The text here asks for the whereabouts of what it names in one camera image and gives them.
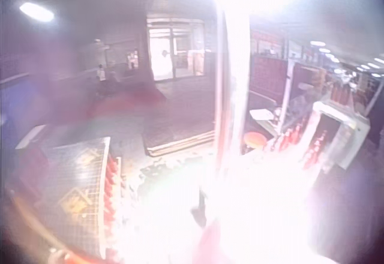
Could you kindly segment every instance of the wire rack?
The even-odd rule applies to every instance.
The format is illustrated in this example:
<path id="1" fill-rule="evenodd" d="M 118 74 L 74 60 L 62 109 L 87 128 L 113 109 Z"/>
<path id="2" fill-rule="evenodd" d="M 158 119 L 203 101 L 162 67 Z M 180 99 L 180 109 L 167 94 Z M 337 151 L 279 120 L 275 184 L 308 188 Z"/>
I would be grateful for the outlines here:
<path id="1" fill-rule="evenodd" d="M 48 171 L 38 189 L 35 208 L 43 224 L 68 246 L 101 257 L 100 183 L 104 180 L 109 138 L 61 146 L 46 151 Z"/>

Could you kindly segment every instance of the red panel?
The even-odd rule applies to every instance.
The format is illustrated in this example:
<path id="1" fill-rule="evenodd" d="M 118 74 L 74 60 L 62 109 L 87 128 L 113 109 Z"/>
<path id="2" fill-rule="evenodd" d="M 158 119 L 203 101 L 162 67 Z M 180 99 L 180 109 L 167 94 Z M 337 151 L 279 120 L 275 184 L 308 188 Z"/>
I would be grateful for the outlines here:
<path id="1" fill-rule="evenodd" d="M 286 60 L 255 56 L 251 68 L 250 91 L 281 104 L 284 97 L 286 77 Z"/>

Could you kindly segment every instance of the orange stool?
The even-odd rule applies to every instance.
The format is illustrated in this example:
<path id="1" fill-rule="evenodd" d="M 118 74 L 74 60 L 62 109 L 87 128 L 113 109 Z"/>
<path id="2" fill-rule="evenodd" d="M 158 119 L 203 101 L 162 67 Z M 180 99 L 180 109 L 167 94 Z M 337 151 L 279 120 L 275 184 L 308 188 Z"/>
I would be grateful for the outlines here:
<path id="1" fill-rule="evenodd" d="M 244 135 L 244 143 L 252 149 L 262 149 L 267 141 L 267 138 L 258 132 L 248 132 Z"/>

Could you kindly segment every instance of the ceiling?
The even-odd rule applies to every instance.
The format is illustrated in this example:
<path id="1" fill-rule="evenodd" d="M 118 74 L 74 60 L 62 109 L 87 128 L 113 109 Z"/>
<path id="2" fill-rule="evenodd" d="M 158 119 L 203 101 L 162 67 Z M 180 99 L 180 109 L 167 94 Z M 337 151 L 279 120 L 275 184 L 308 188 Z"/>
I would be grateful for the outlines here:
<path id="1" fill-rule="evenodd" d="M 292 38 L 325 42 L 352 65 L 384 52 L 384 0 L 296 0 L 270 20 Z"/>
<path id="2" fill-rule="evenodd" d="M 212 0 L 1 0 L 2 14 L 26 22 L 18 9 L 25 1 L 43 4 L 54 11 L 64 30 L 85 39 L 110 22 L 134 19 L 145 10 L 215 17 Z M 267 19 L 303 44 L 324 41 L 335 56 L 352 65 L 373 62 L 384 53 L 384 0 L 295 0 Z"/>

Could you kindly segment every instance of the entrance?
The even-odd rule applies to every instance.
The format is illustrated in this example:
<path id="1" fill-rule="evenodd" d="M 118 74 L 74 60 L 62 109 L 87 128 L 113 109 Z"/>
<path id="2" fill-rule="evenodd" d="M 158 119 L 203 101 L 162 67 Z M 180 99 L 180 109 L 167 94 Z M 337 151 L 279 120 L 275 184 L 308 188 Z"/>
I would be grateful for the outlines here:
<path id="1" fill-rule="evenodd" d="M 154 80 L 204 75 L 203 32 L 202 23 L 173 23 L 170 27 L 163 22 L 149 29 Z"/>

